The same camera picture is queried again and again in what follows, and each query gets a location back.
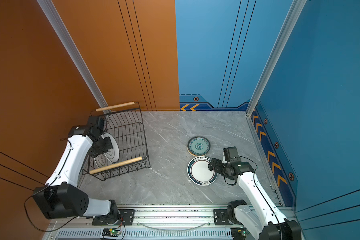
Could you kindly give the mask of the black wire dish rack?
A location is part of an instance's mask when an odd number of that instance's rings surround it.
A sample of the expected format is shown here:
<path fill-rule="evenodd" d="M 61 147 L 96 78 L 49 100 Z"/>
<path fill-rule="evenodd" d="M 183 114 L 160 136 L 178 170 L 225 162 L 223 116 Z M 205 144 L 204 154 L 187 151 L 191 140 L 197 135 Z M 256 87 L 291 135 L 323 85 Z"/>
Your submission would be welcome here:
<path fill-rule="evenodd" d="M 97 168 L 95 157 L 87 156 L 82 174 L 105 181 L 150 168 L 147 137 L 140 104 L 129 102 L 96 111 L 105 112 L 102 115 L 105 120 L 104 133 L 109 133 L 115 138 L 120 150 L 120 157 L 117 163 Z"/>

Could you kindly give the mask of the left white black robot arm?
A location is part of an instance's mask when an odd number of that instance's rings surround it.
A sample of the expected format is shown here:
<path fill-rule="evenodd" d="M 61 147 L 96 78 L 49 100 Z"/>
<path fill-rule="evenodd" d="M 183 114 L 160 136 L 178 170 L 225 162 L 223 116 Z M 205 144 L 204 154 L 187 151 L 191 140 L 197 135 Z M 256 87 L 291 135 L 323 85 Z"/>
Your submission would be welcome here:
<path fill-rule="evenodd" d="M 112 139 L 104 136 L 105 130 L 103 116 L 90 116 L 86 125 L 70 129 L 56 169 L 45 185 L 35 188 L 31 195 L 46 219 L 92 217 L 94 225 L 121 223 L 122 216 L 114 200 L 92 199 L 78 189 L 85 160 L 113 148 Z"/>

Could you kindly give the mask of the orange plate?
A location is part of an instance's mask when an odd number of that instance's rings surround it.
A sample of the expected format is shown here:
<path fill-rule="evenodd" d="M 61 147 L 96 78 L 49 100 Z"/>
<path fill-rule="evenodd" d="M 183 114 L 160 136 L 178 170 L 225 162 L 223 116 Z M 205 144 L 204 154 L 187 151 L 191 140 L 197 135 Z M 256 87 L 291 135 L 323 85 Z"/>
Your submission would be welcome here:
<path fill-rule="evenodd" d="M 200 157 L 200 155 L 195 155 L 195 154 L 193 154 L 192 152 L 190 152 L 189 150 L 187 150 L 187 151 L 188 151 L 189 154 L 191 154 L 191 155 L 194 156 L 194 157 Z"/>

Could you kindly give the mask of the grey green plate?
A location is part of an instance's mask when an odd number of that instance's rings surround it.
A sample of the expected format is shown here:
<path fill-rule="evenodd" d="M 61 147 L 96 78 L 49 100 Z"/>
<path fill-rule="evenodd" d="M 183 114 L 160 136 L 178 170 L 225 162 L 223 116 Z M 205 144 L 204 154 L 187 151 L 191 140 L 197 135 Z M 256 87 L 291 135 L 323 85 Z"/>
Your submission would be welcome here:
<path fill-rule="evenodd" d="M 205 137 L 195 136 L 188 141 L 187 149 L 195 155 L 205 156 L 211 149 L 211 143 Z"/>

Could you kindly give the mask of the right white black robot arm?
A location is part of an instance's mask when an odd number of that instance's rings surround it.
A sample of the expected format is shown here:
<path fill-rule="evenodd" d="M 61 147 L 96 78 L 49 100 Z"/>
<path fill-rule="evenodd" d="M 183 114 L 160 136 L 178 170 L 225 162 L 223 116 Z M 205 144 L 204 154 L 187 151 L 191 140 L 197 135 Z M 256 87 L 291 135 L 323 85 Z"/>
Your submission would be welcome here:
<path fill-rule="evenodd" d="M 252 167 L 252 160 L 240 156 L 236 147 L 223 149 L 223 154 L 223 160 L 211 159 L 209 171 L 225 180 L 233 180 L 232 185 L 244 191 L 253 207 L 251 210 L 243 200 L 229 202 L 229 220 L 235 225 L 243 225 L 256 240 L 301 240 L 300 225 L 295 220 L 289 220 L 273 203 L 258 180 L 258 168 Z"/>

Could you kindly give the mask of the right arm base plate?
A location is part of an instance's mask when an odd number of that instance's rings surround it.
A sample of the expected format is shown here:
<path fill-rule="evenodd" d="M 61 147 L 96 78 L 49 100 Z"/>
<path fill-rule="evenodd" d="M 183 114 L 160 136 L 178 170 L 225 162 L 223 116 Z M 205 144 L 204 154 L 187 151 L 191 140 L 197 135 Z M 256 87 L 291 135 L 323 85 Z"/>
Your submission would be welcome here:
<path fill-rule="evenodd" d="M 238 206 L 236 208 L 230 208 L 228 206 L 226 209 L 214 209 L 214 223 L 217 226 L 222 225 L 242 225 L 244 227 L 257 227 L 258 217 L 254 214 L 251 209 L 247 206 Z"/>

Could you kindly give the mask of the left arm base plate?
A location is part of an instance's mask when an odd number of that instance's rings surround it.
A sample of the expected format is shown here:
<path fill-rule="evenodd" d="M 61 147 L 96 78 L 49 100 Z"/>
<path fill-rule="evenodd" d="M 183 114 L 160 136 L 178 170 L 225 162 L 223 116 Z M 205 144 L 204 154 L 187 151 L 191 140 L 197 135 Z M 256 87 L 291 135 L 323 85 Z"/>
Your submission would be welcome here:
<path fill-rule="evenodd" d="M 105 216 L 97 216 L 93 218 L 93 226 L 131 226 L 135 217 L 134 209 L 118 210 L 115 215 L 108 214 Z"/>

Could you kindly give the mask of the white patterned plate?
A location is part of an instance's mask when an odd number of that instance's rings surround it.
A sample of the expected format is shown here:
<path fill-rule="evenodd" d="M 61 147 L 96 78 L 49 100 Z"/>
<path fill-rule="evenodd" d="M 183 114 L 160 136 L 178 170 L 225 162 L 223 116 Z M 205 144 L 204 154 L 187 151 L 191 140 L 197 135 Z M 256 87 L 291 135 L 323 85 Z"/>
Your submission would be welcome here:
<path fill-rule="evenodd" d="M 188 166 L 187 173 L 190 180 L 199 186 L 208 186 L 214 183 L 218 175 L 212 170 L 209 170 L 209 163 L 212 159 L 201 156 L 193 158 Z"/>
<path fill-rule="evenodd" d="M 102 168 L 114 164 L 114 162 L 110 161 L 107 154 L 98 155 L 94 158 L 94 160 L 97 168 Z"/>
<path fill-rule="evenodd" d="M 120 157 L 120 150 L 118 147 L 118 144 L 115 140 L 115 138 L 109 134 L 104 133 L 103 138 L 110 138 L 112 147 L 105 153 L 105 157 L 111 162 L 111 163 L 117 163 L 119 161 Z"/>

